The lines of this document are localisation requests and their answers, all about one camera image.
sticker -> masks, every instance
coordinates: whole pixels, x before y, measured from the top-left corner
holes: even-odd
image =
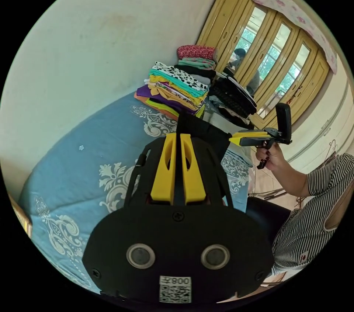
[[[306,252],[304,252],[300,255],[298,264],[305,263],[307,261],[308,257],[309,257],[309,251],[307,250]]]
[[[160,302],[189,304],[192,302],[190,277],[160,276]]]

bed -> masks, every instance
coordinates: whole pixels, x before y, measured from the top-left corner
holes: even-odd
[[[216,111],[210,103],[206,110]],[[32,242],[69,280],[99,292],[81,262],[89,235],[123,206],[144,146],[176,125],[129,94],[77,125],[33,169],[19,205],[32,222]],[[229,151],[222,165],[233,206],[245,211],[249,167]]]

red patterned cloth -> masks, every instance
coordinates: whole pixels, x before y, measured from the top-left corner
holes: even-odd
[[[216,53],[216,48],[203,45],[183,45],[177,49],[177,55],[179,59],[203,58],[216,61]]]

wooden furniture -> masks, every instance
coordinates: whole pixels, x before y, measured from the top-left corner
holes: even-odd
[[[234,78],[246,87],[259,72],[254,93],[258,112],[250,116],[259,129],[277,127],[275,104],[279,101],[290,105],[294,123],[314,100],[329,72],[322,49],[305,31],[252,0],[215,0],[197,45],[219,49],[219,73],[235,60],[236,48],[246,51]]]
[[[28,217],[25,215],[23,210],[18,206],[18,204],[11,198],[11,195],[8,195],[11,206],[21,224],[25,232],[27,233],[28,237],[31,238],[32,236],[32,224],[31,221],[28,219]]]

hand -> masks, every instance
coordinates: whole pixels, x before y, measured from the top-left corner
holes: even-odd
[[[284,162],[284,156],[278,143],[274,143],[272,147],[267,149],[258,148],[256,152],[256,158],[258,161],[267,161],[265,167],[270,171],[274,171],[279,168]]]

